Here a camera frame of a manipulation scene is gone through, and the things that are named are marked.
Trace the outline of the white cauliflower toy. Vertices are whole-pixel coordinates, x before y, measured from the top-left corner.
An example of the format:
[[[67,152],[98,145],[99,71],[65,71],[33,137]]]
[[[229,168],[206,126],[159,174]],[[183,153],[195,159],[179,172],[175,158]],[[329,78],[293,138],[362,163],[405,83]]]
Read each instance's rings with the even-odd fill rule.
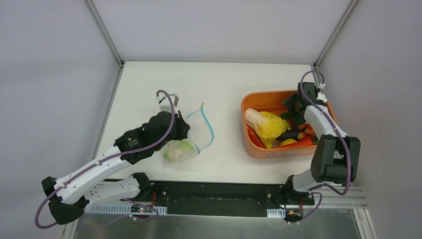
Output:
[[[163,148],[163,157],[170,162],[186,161],[195,157],[197,154],[196,145],[188,139],[172,140]]]

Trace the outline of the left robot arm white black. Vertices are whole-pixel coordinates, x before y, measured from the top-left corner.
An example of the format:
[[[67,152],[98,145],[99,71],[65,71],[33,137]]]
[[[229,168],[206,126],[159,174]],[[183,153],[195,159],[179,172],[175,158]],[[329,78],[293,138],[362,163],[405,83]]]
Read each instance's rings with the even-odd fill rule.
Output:
[[[145,173],[106,183],[109,176],[151,157],[172,140],[188,137],[190,125],[176,113],[159,112],[142,126],[126,131],[101,156],[77,171],[61,177],[46,177],[41,184],[55,222],[65,225],[95,206],[116,200],[151,199],[152,184]]]

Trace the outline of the clear zip top bag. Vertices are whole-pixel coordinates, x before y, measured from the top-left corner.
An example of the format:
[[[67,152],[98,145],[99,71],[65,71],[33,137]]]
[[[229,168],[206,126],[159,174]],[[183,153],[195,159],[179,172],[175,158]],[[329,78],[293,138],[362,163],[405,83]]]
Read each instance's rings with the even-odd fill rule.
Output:
[[[204,107],[205,104],[201,103],[198,110],[191,112],[186,116],[186,122],[191,125],[187,139],[195,144],[198,150],[198,154],[195,157],[197,157],[205,148],[209,147],[214,141],[214,130],[205,114]]]

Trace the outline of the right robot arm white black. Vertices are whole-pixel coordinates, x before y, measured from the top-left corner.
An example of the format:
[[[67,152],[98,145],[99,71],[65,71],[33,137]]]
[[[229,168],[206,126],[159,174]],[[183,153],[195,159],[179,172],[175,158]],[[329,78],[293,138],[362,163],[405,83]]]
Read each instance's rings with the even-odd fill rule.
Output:
[[[326,98],[314,83],[300,82],[298,90],[283,101],[297,126],[309,123],[318,139],[311,166],[301,174],[291,175],[283,186],[283,199],[295,204],[302,195],[332,184],[341,184],[345,195],[355,180],[360,153],[360,140],[349,136],[329,114]]]

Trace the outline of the green cucumber toy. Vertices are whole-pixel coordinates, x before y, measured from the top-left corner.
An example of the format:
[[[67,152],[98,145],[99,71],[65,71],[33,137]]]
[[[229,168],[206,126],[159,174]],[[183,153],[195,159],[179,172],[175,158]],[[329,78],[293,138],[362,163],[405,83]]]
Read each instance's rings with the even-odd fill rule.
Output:
[[[279,117],[285,120],[287,119],[293,120],[295,118],[295,115],[291,114],[290,112],[285,112],[285,113],[280,114]]]

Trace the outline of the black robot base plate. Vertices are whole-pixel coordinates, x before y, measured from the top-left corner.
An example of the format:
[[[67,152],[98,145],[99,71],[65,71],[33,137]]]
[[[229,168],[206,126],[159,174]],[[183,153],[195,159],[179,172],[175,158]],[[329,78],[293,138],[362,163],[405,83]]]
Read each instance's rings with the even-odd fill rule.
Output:
[[[268,209],[313,206],[309,193],[290,185],[152,181],[132,200],[154,201],[170,215],[265,217]]]

